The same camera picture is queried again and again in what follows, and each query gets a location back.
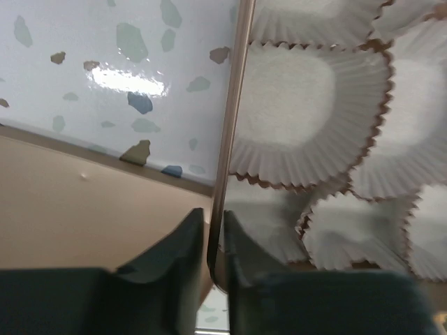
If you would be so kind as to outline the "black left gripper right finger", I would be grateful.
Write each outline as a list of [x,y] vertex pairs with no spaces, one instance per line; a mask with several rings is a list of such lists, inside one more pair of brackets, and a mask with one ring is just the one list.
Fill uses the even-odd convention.
[[296,271],[223,216],[231,334],[438,334],[417,283],[384,270]]

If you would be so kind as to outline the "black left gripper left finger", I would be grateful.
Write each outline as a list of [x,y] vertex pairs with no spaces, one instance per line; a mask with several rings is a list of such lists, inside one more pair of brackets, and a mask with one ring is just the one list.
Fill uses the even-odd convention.
[[2,334],[193,334],[204,218],[192,209],[165,238],[115,271],[1,272]]

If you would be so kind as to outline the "gold square cookie tin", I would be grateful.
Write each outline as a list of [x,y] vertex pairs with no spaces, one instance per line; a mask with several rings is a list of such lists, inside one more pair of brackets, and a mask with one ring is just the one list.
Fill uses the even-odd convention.
[[212,211],[207,263],[226,288],[223,212],[238,217],[249,264],[360,266],[446,276],[446,2],[382,1],[395,33],[299,38],[260,1],[234,120],[233,148]]

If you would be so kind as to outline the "gold square tin lid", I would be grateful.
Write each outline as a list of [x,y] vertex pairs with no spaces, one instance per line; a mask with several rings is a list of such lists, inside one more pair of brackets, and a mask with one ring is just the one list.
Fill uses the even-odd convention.
[[4,269],[114,269],[211,203],[209,186],[1,127]]

